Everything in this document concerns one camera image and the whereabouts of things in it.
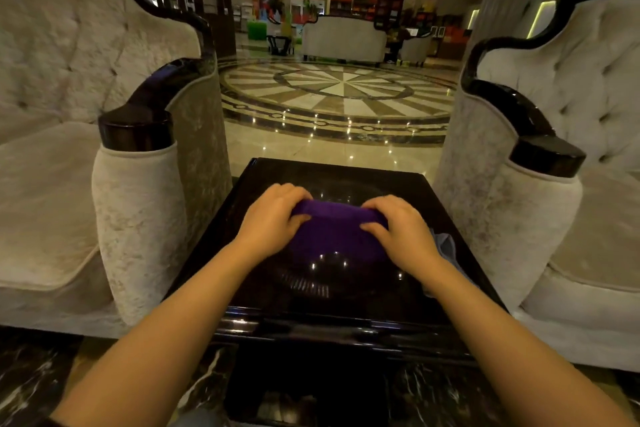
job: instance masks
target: small black table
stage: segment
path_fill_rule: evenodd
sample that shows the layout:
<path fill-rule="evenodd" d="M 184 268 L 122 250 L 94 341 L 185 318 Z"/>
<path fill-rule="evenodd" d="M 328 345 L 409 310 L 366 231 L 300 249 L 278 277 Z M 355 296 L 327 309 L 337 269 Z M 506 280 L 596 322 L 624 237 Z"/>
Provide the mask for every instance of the small black table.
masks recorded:
<path fill-rule="evenodd" d="M 231 190 L 180 271 L 172 293 L 237 233 L 247 208 L 267 187 L 291 182 L 316 199 L 360 205 L 367 199 L 395 194 L 414 206 L 435 233 L 451 234 L 458 263 L 492 300 L 499 296 L 468 249 L 433 189 L 421 174 L 360 167 L 254 158 Z M 387 273 L 368 293 L 327 298 L 300 294 L 299 280 L 286 253 L 258 265 L 232 299 L 216 333 L 218 341 L 300 340 L 362 346 L 390 358 L 423 358 L 473 364 L 473 358 L 436 300 L 425 296 L 418 281 L 399 274 L 388 262 Z M 349 268 L 344 268 L 344 279 Z"/>

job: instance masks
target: hand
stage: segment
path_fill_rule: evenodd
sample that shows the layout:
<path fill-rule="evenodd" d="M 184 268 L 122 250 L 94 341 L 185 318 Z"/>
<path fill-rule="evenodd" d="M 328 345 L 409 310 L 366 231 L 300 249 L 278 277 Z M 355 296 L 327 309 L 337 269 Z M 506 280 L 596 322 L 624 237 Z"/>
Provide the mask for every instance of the hand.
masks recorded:
<path fill-rule="evenodd" d="M 374 197 L 362 207 L 376 209 L 387 218 L 388 230 L 380 223 L 363 223 L 360 228 L 376 237 L 389 258 L 405 272 L 423 280 L 430 267 L 446 262 L 420 213 L 404 199 Z"/>
<path fill-rule="evenodd" d="M 274 184 L 249 206 L 234 243 L 251 253 L 256 264 L 278 253 L 291 241 L 308 214 L 291 216 L 303 199 L 313 199 L 308 190 L 291 183 Z"/>

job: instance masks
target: white sofa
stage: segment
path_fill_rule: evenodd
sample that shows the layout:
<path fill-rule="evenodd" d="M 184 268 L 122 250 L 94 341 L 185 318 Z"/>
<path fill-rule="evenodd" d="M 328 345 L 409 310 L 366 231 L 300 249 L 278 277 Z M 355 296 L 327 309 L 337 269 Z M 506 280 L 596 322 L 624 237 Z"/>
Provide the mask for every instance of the white sofa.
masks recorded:
<path fill-rule="evenodd" d="M 431 34 L 405 39 L 400 51 L 398 51 L 398 59 L 424 66 L 424 61 L 427 59 L 427 54 L 429 54 L 431 40 Z"/>
<path fill-rule="evenodd" d="M 0 324 L 118 337 L 230 190 L 211 30 L 148 0 L 0 5 Z"/>
<path fill-rule="evenodd" d="M 629 371 L 640 371 L 639 28 L 640 0 L 557 0 L 539 36 L 478 44 L 434 186 L 515 317 L 572 362 Z"/>
<path fill-rule="evenodd" d="M 387 33 L 360 18 L 318 16 L 302 27 L 305 60 L 312 56 L 379 64 L 385 59 L 386 45 Z"/>

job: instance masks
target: floor inlay pattern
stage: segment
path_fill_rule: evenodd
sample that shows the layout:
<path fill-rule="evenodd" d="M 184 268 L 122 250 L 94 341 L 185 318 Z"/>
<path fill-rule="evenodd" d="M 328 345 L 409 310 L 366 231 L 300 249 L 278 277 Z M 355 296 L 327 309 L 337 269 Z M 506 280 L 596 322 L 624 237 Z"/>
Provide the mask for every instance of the floor inlay pattern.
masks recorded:
<path fill-rule="evenodd" d="M 441 145 L 455 86 L 402 68 L 221 60 L 225 117 L 292 135 L 363 144 Z"/>

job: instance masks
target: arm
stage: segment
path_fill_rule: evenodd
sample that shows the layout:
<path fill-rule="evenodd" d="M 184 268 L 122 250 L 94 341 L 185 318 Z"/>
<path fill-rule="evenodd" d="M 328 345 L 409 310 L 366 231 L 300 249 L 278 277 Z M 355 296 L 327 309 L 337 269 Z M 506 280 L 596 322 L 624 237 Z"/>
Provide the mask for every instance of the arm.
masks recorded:
<path fill-rule="evenodd" d="M 274 184 L 237 237 L 114 344 L 53 412 L 68 427 L 165 426 L 244 277 L 310 217 L 291 217 L 301 187 Z"/>
<path fill-rule="evenodd" d="M 409 203 L 384 196 L 363 207 L 385 215 L 388 230 L 378 223 L 362 228 L 440 302 L 518 425 L 634 425 L 587 377 L 445 261 L 422 216 Z"/>

